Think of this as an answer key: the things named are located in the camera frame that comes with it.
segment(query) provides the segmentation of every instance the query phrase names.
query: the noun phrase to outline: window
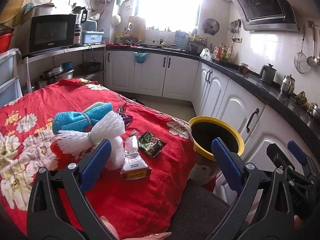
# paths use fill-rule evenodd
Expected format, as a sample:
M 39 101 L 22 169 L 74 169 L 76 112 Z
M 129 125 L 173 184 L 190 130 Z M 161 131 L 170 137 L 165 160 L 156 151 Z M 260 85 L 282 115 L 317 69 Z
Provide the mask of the window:
M 137 0 L 136 16 L 146 19 L 147 27 L 164 31 L 191 32 L 198 25 L 201 0 Z

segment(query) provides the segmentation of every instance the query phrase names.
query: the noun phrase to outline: black countertop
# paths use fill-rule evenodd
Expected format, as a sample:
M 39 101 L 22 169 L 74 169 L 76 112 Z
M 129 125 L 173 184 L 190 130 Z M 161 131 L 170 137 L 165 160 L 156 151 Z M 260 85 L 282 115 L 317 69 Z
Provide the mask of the black countertop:
M 144 53 L 167 54 L 170 56 L 200 60 L 201 62 L 206 63 L 230 77 L 231 80 L 245 88 L 264 104 L 270 105 L 301 136 L 317 158 L 318 162 L 320 162 L 320 126 L 315 122 L 311 115 L 305 112 L 300 106 L 296 105 L 292 98 L 289 99 L 284 97 L 280 94 L 279 89 L 266 84 L 258 77 L 251 74 L 241 74 L 237 70 L 227 67 L 223 62 L 213 62 L 212 60 L 206 60 L 196 55 L 190 55 L 186 52 L 169 51 L 160 48 L 132 48 L 122 46 L 107 47 L 107 50 L 127 50 Z

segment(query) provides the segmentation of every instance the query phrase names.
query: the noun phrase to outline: candy wrapper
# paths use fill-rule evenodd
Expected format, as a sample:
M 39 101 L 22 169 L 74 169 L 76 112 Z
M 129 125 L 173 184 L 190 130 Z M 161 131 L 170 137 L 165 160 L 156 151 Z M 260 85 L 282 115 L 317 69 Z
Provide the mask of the candy wrapper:
M 123 106 L 120 106 L 117 109 L 117 113 L 122 116 L 122 119 L 124 121 L 124 125 L 128 126 L 133 121 L 133 116 L 126 114 L 125 113 L 126 110 L 127 110 L 127 103 L 124 103 Z
M 139 147 L 150 157 L 155 157 L 167 143 L 146 131 L 139 138 Z
M 151 174 L 151 168 L 140 156 L 138 148 L 138 133 L 136 130 L 133 130 L 131 136 L 125 141 L 125 159 L 121 170 L 121 177 L 123 179 L 140 179 Z

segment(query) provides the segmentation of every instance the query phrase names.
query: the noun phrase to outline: microwave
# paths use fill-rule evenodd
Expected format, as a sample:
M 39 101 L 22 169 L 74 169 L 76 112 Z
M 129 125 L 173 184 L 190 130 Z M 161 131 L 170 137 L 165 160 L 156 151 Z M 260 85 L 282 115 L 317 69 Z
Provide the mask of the microwave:
M 299 31 L 287 0 L 232 0 L 246 31 Z
M 23 57 L 72 46 L 76 15 L 56 14 L 31 17 L 17 30 L 16 44 Z

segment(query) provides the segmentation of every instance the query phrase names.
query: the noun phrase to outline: white cabinet door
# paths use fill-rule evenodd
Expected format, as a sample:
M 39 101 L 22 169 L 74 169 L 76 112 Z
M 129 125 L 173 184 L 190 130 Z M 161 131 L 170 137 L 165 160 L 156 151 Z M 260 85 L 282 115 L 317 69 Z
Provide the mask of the white cabinet door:
M 135 63 L 133 92 L 162 96 L 168 55 L 149 53 L 144 63 Z
M 211 68 L 208 74 L 208 85 L 203 100 L 203 108 L 200 114 L 204 116 L 215 117 L 223 95 L 228 85 L 229 77 L 222 74 L 220 71 Z
M 191 101 L 199 61 L 169 56 L 162 96 Z
M 227 124 L 231 125 L 238 131 L 244 142 L 252 133 L 264 109 L 264 104 L 246 89 L 230 80 L 224 94 L 221 106 L 216 117 Z M 247 132 L 246 126 L 250 116 L 256 109 L 257 114 L 253 115 Z
M 107 72 L 109 89 L 133 93 L 133 52 L 107 51 Z
M 210 67 L 205 63 L 200 63 L 197 73 L 195 86 L 192 93 L 192 105 L 197 116 L 200 116 L 200 110 L 202 109 L 203 99 L 207 89 L 207 77 L 209 75 Z
M 302 167 L 295 159 L 295 157 L 287 149 L 289 141 L 295 143 L 309 156 L 313 157 L 308 146 L 304 143 L 296 131 L 270 106 L 266 106 L 259 122 L 253 130 L 251 136 L 244 147 L 244 162 L 253 163 L 258 169 L 265 171 L 274 171 L 276 168 L 273 162 L 267 156 L 267 147 L 269 144 L 276 143 L 284 154 L 289 158 L 295 167 L 295 170 L 303 174 Z M 236 198 L 236 192 L 232 191 L 223 175 L 217 179 L 216 183 L 217 196 L 222 198 L 227 203 L 232 203 Z M 251 221 L 255 210 L 258 207 L 262 191 L 259 191 L 252 204 L 251 211 L 249 212 L 247 221 Z

